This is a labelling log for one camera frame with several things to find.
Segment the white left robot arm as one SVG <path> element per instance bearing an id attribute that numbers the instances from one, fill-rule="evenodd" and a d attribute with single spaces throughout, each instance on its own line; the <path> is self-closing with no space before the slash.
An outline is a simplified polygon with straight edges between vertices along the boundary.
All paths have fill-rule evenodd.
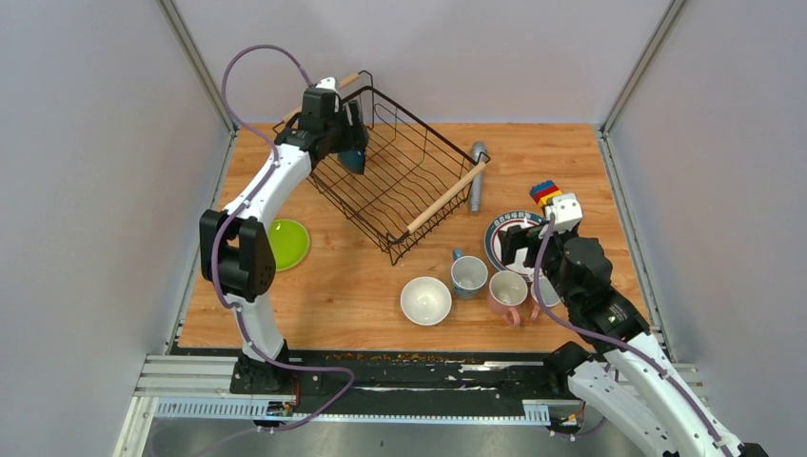
<path id="1" fill-rule="evenodd" d="M 268 290 L 277 271 L 268 229 L 291 192 L 328 155 L 350 173 L 365 171 L 369 131 L 360 104 L 342 100 L 324 85 L 305 90 L 299 113 L 270 141 L 258 173 L 222 210 L 200 218 L 202 272 L 222 305 L 231 310 L 242 335 L 242 353 L 232 385 L 279 393 L 294 367 L 278 330 Z"/>

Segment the pink cup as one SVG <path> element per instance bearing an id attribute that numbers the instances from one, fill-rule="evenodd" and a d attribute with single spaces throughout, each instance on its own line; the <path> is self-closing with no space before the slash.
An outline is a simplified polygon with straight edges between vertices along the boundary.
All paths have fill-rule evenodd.
<path id="1" fill-rule="evenodd" d="M 495 273 L 489 283 L 486 303 L 489 310 L 511 327 L 521 324 L 519 307 L 528 296 L 526 281 L 516 272 L 503 270 Z"/>

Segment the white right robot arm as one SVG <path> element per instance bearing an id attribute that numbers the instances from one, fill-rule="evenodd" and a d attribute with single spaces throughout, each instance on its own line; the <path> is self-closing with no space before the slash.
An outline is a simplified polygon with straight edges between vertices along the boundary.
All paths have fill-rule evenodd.
<path id="1" fill-rule="evenodd" d="M 580 345 L 568 342 L 545 360 L 549 393 L 573 394 L 595 407 L 650 456 L 765 455 L 761 445 L 743 442 L 725 427 L 682 379 L 647 321 L 612 285 L 613 266 L 598 239 L 581 237 L 575 228 L 556 231 L 552 222 L 507 228 L 493 238 L 505 265 L 526 252 L 533 289 L 546 278 L 567 309 L 560 325 L 577 333 L 631 386 L 620 386 Z"/>

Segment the white plate dark striped rim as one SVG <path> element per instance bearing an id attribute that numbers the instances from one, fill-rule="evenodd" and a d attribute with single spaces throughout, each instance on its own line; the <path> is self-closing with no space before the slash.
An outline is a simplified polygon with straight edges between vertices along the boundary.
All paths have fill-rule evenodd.
<path id="1" fill-rule="evenodd" d="M 509 211 L 497 216 L 488 226 L 484 238 L 484 252 L 487 256 L 488 262 L 496 271 L 506 270 L 502 267 L 500 262 L 500 243 L 498 241 L 498 232 L 510 226 L 543 226 L 547 224 L 547 220 L 538 215 L 538 213 L 530 211 Z M 533 278 L 524 278 L 527 283 L 531 283 Z"/>

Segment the beige ceramic bowl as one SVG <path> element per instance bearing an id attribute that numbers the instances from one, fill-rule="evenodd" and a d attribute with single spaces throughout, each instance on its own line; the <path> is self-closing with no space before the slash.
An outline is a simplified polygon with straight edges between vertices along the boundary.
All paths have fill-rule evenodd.
<path id="1" fill-rule="evenodd" d="M 435 326 L 442 322 L 452 309 L 452 296 L 441 280 L 422 276 L 410 280 L 400 294 L 404 316 L 419 326 Z"/>

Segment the light blue mug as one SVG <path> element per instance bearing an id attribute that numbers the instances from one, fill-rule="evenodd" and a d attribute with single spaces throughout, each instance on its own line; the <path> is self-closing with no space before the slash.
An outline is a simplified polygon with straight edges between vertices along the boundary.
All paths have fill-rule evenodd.
<path id="1" fill-rule="evenodd" d="M 459 248 L 453 249 L 452 259 L 450 279 L 455 294 L 461 300 L 474 298 L 487 283 L 485 262 L 479 257 L 465 255 Z"/>

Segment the lime green plate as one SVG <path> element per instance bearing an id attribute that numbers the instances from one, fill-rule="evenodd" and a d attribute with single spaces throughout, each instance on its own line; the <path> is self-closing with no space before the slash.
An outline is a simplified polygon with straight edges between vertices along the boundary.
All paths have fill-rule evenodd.
<path id="1" fill-rule="evenodd" d="M 309 233 L 298 221 L 276 219 L 267 230 L 267 235 L 278 271 L 295 268 L 309 253 Z"/>

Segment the small mauve cup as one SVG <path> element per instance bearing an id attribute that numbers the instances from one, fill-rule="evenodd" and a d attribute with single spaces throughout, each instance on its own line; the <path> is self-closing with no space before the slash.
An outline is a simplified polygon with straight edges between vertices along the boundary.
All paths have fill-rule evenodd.
<path id="1" fill-rule="evenodd" d="M 553 308 L 561 303 L 560 296 L 554 290 L 551 282 L 544 276 L 539 276 L 530 286 L 531 321 L 536 321 L 542 311 L 539 299 L 542 299 L 548 308 Z"/>

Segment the dark blue ceramic bowl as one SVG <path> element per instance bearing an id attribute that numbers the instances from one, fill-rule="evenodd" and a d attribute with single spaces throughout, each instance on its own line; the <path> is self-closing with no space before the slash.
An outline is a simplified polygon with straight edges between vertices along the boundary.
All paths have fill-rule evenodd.
<path id="1" fill-rule="evenodd" d="M 366 151 L 364 149 L 353 149 L 337 154 L 339 163 L 350 173 L 364 175 L 366 165 Z"/>

